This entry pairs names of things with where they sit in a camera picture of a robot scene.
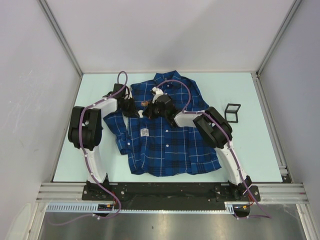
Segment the blue plaid button shirt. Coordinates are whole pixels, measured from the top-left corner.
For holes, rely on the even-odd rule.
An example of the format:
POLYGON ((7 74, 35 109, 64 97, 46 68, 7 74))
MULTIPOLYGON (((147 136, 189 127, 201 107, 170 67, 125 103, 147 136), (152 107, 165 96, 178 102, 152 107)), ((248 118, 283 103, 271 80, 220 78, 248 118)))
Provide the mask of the blue plaid button shirt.
MULTIPOLYGON (((209 107, 196 82, 175 70, 156 73, 152 80, 130 86, 139 111, 145 110, 141 103, 153 98, 152 88, 156 86, 171 97, 178 109, 198 112, 209 107)), ((125 123, 119 110, 104 117, 104 122, 115 135, 120 154, 128 157, 134 175, 198 175, 221 168, 216 151, 203 141, 196 128, 173 127, 163 117, 130 117, 125 123)))

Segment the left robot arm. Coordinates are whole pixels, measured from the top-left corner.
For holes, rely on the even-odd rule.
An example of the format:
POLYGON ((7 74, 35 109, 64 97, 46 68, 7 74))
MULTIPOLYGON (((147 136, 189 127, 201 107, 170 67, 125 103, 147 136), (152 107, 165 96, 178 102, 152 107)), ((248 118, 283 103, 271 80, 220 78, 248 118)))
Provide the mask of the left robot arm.
POLYGON ((99 101, 87 106, 75 106, 71 112, 67 138, 82 151, 88 167, 87 181, 96 184, 93 194, 100 200, 110 196, 111 188, 104 184, 107 173, 103 170, 99 144, 102 140, 102 121, 109 114, 120 111, 129 118, 138 115, 132 93, 124 84, 116 83, 113 91, 99 101))

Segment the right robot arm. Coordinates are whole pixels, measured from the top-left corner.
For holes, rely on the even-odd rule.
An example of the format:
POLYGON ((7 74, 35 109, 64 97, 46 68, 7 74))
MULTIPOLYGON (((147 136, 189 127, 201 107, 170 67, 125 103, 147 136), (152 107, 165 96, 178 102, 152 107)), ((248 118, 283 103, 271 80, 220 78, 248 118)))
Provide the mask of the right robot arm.
POLYGON ((213 148, 228 173, 230 194, 242 201, 252 194, 252 180, 240 164, 232 142, 233 129, 224 117, 212 106, 202 111, 186 111, 175 107, 168 95, 156 95, 142 112, 149 119, 165 118, 173 127, 192 127, 202 140, 213 148))

